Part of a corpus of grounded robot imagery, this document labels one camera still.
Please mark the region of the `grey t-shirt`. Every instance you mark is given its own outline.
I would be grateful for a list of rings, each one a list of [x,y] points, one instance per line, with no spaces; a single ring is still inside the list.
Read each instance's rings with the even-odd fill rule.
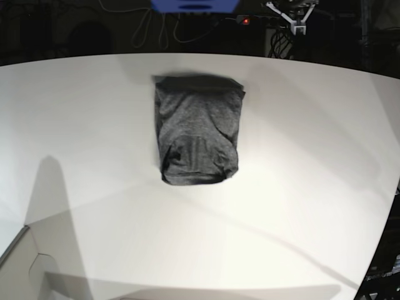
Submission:
[[[243,85],[210,74],[155,76],[153,80],[162,180],[191,186],[231,178],[238,171]]]

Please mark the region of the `white power strip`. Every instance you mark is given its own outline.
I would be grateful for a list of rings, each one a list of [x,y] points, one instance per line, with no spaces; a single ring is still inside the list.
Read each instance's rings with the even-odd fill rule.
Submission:
[[[270,15],[237,15],[236,22],[243,26],[260,25],[264,27],[274,27],[279,24],[278,17]]]

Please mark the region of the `blue box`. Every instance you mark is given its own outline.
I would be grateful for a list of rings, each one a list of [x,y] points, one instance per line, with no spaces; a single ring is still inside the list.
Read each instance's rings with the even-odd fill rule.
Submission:
[[[239,0],[152,0],[160,13],[231,13]]]

